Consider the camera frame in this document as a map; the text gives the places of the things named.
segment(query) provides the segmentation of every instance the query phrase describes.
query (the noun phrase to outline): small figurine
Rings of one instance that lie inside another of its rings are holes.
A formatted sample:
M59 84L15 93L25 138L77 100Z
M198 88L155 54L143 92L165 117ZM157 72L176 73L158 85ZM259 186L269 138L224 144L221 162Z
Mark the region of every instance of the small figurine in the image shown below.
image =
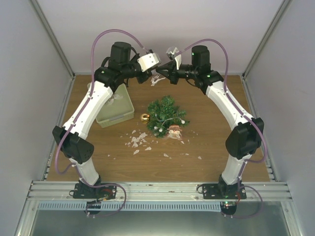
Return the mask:
M179 125L173 124L169 126L167 138L182 140L181 128Z

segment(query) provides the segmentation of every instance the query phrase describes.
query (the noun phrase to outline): wooden surface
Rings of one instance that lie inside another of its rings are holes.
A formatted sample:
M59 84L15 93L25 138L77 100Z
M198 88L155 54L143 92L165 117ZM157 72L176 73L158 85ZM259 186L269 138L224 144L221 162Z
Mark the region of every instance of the wooden surface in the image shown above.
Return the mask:
M65 114L65 121L74 113L87 92L90 76L77 76ZM239 76L228 77L228 87L240 104L248 109L248 104ZM150 80L139 85L136 79L129 80L128 93L135 108L134 119L101 128L96 121L91 126L87 140L95 147L93 162L103 181L218 181L225 168L228 153L225 140L231 130L216 105L203 93L184 80L171 85L168 80L158 82L154 87ZM146 125L140 122L140 115L146 112L151 101L172 95L176 104L187 111L189 126L183 128L182 144L177 140L157 139L151 135ZM144 151L142 144L137 148L128 147L130 136L149 134L145 140L152 150ZM258 150L252 157L262 157ZM63 170L69 160L61 153L59 169ZM63 176L50 168L47 180L77 181L73 168ZM265 164L249 163L243 174L244 181L269 181Z

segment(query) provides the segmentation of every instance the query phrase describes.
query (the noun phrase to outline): white wall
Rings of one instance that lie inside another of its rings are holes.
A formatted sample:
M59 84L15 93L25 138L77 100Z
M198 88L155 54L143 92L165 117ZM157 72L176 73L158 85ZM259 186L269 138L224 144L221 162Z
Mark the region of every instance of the white wall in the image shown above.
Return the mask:
M29 1L0 7L0 234L14 235L40 180L70 81Z
M163 63L170 46L185 48L202 38L213 38L227 49L230 73L244 72L282 0L39 0L39 3L74 72L91 73L90 51L104 30L134 34ZM115 41L135 45L127 36L112 33L97 46L96 63L109 56ZM206 43L211 63L225 70L217 45ZM190 62L190 53L184 63Z
M315 232L315 1L294 0L248 77L279 180Z

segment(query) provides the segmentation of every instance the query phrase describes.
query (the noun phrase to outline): gold ornament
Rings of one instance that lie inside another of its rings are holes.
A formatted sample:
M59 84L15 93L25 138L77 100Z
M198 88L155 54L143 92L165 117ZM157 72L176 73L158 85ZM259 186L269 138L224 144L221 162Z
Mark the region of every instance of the gold ornament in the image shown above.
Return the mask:
M142 123L147 124L150 121L150 115L149 114L142 114L140 117L140 120Z

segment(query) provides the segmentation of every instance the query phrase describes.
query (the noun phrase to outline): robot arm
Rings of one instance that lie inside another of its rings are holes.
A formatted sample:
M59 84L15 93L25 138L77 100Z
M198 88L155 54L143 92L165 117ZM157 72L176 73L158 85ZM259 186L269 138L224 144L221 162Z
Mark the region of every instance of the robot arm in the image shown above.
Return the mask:
M135 56L130 60L131 50L135 52ZM112 46L111 56L106 60L108 60L108 67L105 67L105 63L103 63L95 71L92 96L90 96L90 87L72 117L62 128L56 126L53 130L54 138L59 145L66 131L71 129L62 144L61 151L69 158L70 162L77 166L80 176L89 185L100 185L101 182L92 161L94 146L86 141L96 115L116 89L124 83L124 79L136 77L139 83L143 83L152 75L151 71L160 63L158 55L152 51L140 57L130 44L124 42L116 42ZM74 123L76 116L87 101L86 107ZM100 191L102 190L88 187L80 178L79 185L76 185L73 192L73 197L99 198L100 196L97 194Z
M241 180L243 165L260 147L261 139L255 128L236 110L226 93L229 93L238 108L246 117L252 119L261 132L264 123L260 118L254 119L245 111L229 90L224 91L223 77L211 70L210 53L206 46L198 45L192 48L191 64L181 64L181 55L174 57L177 52L177 48L169 48L167 54L171 61L160 66L156 71L168 78L171 84L177 84L180 78L193 79L195 86L213 100L226 118L232 130L225 142L229 157L216 188L222 198L233 199L235 192L238 191L237 182L238 178ZM210 194L210 196L218 198L217 194Z

